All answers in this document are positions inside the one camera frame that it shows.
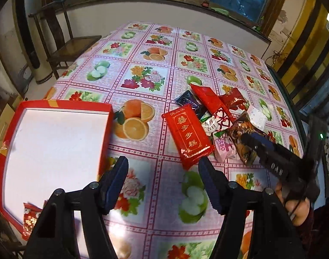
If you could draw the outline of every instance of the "brown snack package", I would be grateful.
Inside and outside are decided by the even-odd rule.
[[[259,135],[262,135],[269,139],[269,136],[266,133],[252,125],[246,111],[243,112],[236,119],[236,121],[234,121],[233,125],[228,128],[227,131],[235,144],[236,151],[238,152],[240,159],[248,166],[253,164],[257,153],[250,147],[241,143],[241,135],[244,133],[252,134],[253,132],[257,132]]]

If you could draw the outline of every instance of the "tablecloth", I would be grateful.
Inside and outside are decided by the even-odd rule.
[[[104,217],[119,258],[208,258],[212,252],[223,217],[209,202],[200,205],[206,193],[198,168],[184,171],[161,118],[178,108],[174,99],[190,89],[192,81],[211,87],[217,95],[237,87],[247,100],[245,108],[253,105],[267,115],[265,132],[302,157],[289,108],[259,57],[170,25],[130,22],[121,26],[79,57],[47,94],[47,99],[113,106],[108,156],[112,164],[121,155],[129,159],[116,207]],[[243,110],[231,112],[237,117]],[[246,167],[237,160],[218,163],[213,154],[209,159],[229,180],[245,188],[276,185],[276,178],[257,161]],[[188,192],[190,186],[195,192]],[[245,233],[251,230],[252,216],[250,212],[246,218]]]

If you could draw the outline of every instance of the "white candy wrapper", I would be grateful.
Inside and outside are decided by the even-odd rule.
[[[263,131],[265,128],[265,123],[267,121],[266,116],[263,114],[263,112],[259,111],[254,106],[250,106],[247,110],[248,116],[250,118],[250,122],[252,125],[254,125],[259,130]]]
[[[210,117],[205,122],[202,123],[203,130],[207,136],[211,136],[219,128],[218,123],[214,117]]]

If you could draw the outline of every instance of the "red snack bag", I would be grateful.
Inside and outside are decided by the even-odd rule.
[[[214,117],[221,126],[221,128],[216,131],[231,127],[232,123],[235,121],[235,118],[232,116],[229,108],[227,108],[227,106],[221,101],[221,99],[219,99],[211,88],[191,84],[191,89],[212,114],[212,117]]]
[[[231,91],[218,97],[227,106],[228,109],[245,104],[246,100],[237,88],[233,88]]]
[[[208,109],[211,114],[214,114],[218,109],[222,108],[223,102],[218,98],[210,87],[200,87],[190,84],[192,91],[202,101],[202,104]]]
[[[189,104],[162,114],[162,118],[167,121],[185,170],[215,149]]]
[[[22,238],[24,240],[29,240],[37,219],[40,217],[41,211],[41,208],[29,203],[24,203],[24,222],[22,232]]]

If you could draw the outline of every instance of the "finger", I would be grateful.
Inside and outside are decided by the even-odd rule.
[[[282,190],[282,183],[281,183],[281,182],[277,182],[277,184],[276,184],[276,188],[275,188],[274,190],[275,190],[275,191]]]
[[[298,204],[298,200],[289,200],[286,202],[286,209],[289,212],[292,212],[296,205]],[[309,213],[309,200],[306,198],[305,201],[301,201],[298,205],[297,209],[294,211],[295,217],[292,222],[294,226],[300,226],[306,220]]]
[[[278,182],[274,191],[281,203],[284,205],[284,199],[282,196],[282,183]]]

